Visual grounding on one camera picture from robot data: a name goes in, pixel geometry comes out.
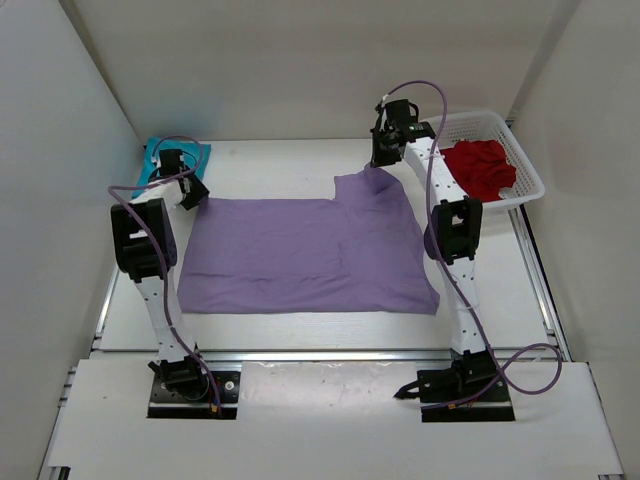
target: black clamp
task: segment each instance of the black clamp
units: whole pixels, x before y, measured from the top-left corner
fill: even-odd
[[[478,198],[464,197],[457,202],[443,200],[433,207],[431,222],[435,229],[440,253],[447,265],[457,258],[474,259],[480,243],[482,202]],[[424,247],[432,260],[436,259],[429,227],[424,232]]]
[[[162,360],[160,364],[149,362],[149,368],[170,392],[176,392],[187,398],[198,398],[209,388],[209,380],[202,373],[198,362],[190,356],[177,362]]]
[[[185,152],[179,148],[160,150],[160,166],[151,172],[149,181],[169,178],[189,170],[189,167],[182,160],[183,155],[185,155]],[[191,210],[193,207],[196,207],[202,199],[209,196],[209,189],[204,186],[195,173],[185,175],[179,182],[180,190],[184,195],[184,200],[180,202],[180,205],[182,205],[185,210]]]
[[[497,374],[488,351],[462,355],[452,351],[451,367],[445,370],[418,372],[418,380],[401,387],[395,398],[420,398],[423,403],[453,401],[480,391]]]
[[[154,198],[145,203],[129,205],[158,241],[167,269],[175,266],[178,253],[164,200]],[[136,235],[141,231],[140,225],[120,204],[111,207],[111,229],[120,270],[127,273],[136,283],[140,283],[146,277],[162,278],[160,259],[149,237],[146,234]]]
[[[395,100],[376,106],[378,119],[371,129],[372,154],[370,165],[384,167],[402,161],[404,147],[418,138],[435,138],[429,122],[419,122],[420,111],[409,100]]]

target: teal object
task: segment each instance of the teal object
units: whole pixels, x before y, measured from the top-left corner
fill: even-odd
[[[153,149],[156,148],[156,145],[158,145],[158,142],[160,140],[162,140],[161,137],[151,137],[147,141],[147,149],[144,152],[144,164],[142,165],[142,173],[140,174],[140,178],[138,179],[138,183],[136,183],[136,186],[146,185],[147,183],[149,183],[149,175],[151,175],[156,169],[155,164],[151,161],[151,153],[153,152]],[[202,163],[198,167],[198,170],[196,170],[196,176],[200,180],[202,180],[204,177],[204,171],[207,168],[207,163],[209,163],[209,155],[211,155],[211,145],[201,145],[202,151],[204,152],[204,158],[202,159]],[[160,152],[161,150],[170,150],[172,148],[179,148],[183,152],[186,152],[183,155],[184,162],[189,168],[193,168],[195,166],[196,160],[200,155],[200,149],[196,144],[189,141],[182,142],[180,140],[165,140],[164,142],[162,142],[162,145],[160,145],[158,152]],[[133,192],[132,197],[136,198],[143,191],[144,190],[137,190]]]

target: basket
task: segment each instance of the basket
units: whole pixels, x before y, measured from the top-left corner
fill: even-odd
[[[437,130],[442,117],[427,118]],[[483,203],[486,213],[500,213],[535,200],[544,195],[544,185],[531,162],[518,144],[504,120],[495,112],[478,111],[447,115],[447,123],[440,136],[438,147],[450,148],[459,140],[496,140],[507,154],[507,162],[516,167],[516,183],[513,188],[500,190],[502,200]]]

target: red fabric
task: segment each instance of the red fabric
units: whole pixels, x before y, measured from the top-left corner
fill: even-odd
[[[516,168],[507,163],[504,148],[495,140],[460,141],[441,153],[453,178],[470,197],[483,202],[500,200],[500,189],[516,182]]]

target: purple shirt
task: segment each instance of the purple shirt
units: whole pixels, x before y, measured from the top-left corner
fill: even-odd
[[[335,184],[334,200],[203,203],[180,275],[183,311],[434,315],[440,296],[402,184],[368,167]]]

